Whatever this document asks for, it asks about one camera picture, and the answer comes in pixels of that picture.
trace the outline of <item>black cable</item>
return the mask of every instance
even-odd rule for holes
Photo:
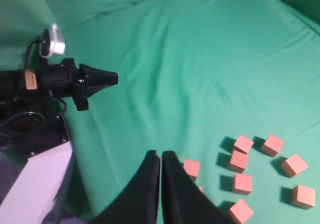
[[[49,98],[50,98],[50,99],[53,99],[53,100],[55,100],[55,101],[57,101],[57,102],[59,102],[60,104],[62,104],[64,108],[61,110],[61,112],[62,112],[63,114],[66,112],[67,104],[66,104],[66,102],[65,102],[62,98],[58,98],[58,97],[54,97],[54,96],[49,96]]]
[[[29,62],[29,55],[30,55],[30,51],[33,47],[34,44],[37,44],[37,43],[41,43],[42,41],[39,40],[39,39],[35,39],[33,40],[27,47],[26,51],[25,51],[25,61],[24,61],[24,65],[23,65],[23,72],[21,73],[21,78],[19,80],[19,83],[18,83],[18,86],[17,86],[17,89],[16,89],[16,92],[15,92],[15,95],[14,95],[14,99],[18,96],[19,94],[19,91],[21,90],[22,88],[22,85],[23,85],[23,82],[24,82],[24,79],[25,79],[25,72],[28,68],[28,62]]]

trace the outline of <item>black cone tip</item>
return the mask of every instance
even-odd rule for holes
[[[100,90],[118,83],[119,78],[116,72],[98,70],[85,64],[80,64],[79,70],[81,77],[85,81],[85,96],[87,98]]]

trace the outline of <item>wooden block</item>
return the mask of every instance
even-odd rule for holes
[[[242,173],[247,166],[247,162],[248,162],[247,154],[234,150],[232,152],[232,156],[231,156],[231,160],[228,168],[236,172]]]
[[[252,192],[252,176],[236,173],[233,178],[233,192],[248,195]]]
[[[186,159],[183,164],[183,168],[186,173],[195,180],[199,174],[200,162]]]
[[[238,224],[244,224],[254,214],[254,211],[240,199],[236,204],[230,208],[231,218]]]
[[[252,140],[241,135],[238,137],[238,139],[234,143],[233,148],[234,150],[241,151],[245,154],[248,154],[253,144],[254,142]]]
[[[262,146],[261,150],[272,156],[275,157],[281,150],[285,141],[279,139],[274,135],[270,135],[267,140],[265,141],[264,145]]]
[[[304,209],[314,207],[316,191],[304,185],[297,185],[292,191],[292,204]]]
[[[290,178],[292,178],[295,175],[303,172],[309,166],[299,155],[296,154],[296,155],[288,158],[287,160],[285,160],[281,164],[281,167],[287,173],[287,175]]]

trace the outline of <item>green backdrop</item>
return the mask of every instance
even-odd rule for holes
[[[303,210],[288,204],[289,189],[297,184],[320,187],[320,37],[305,17],[281,0],[92,0],[85,9],[67,1],[57,10],[52,0],[38,1],[47,4],[43,14],[36,11],[39,2],[26,0],[33,21],[6,20],[16,24],[7,26],[17,41],[9,46],[0,32],[1,68],[16,68],[27,37],[57,21],[64,28],[65,56],[119,74],[117,86],[90,98],[89,111],[77,112],[68,100],[89,204],[78,199],[81,214],[106,208],[146,151],[156,149],[174,150],[181,161],[199,160],[196,184],[223,211],[243,198],[255,211],[248,224],[318,219],[318,205]],[[68,19],[71,8],[87,12]],[[305,19],[317,26],[316,18]],[[258,149],[269,134],[285,140],[276,159]],[[234,172],[226,166],[239,135],[256,142],[245,171],[253,176],[249,196],[229,191]],[[296,153],[310,167],[289,179],[279,162]],[[79,183],[71,186],[70,199]]]

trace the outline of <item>orange label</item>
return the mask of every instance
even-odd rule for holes
[[[26,70],[24,73],[25,85],[28,90],[36,90],[37,87],[37,78],[34,70]]]

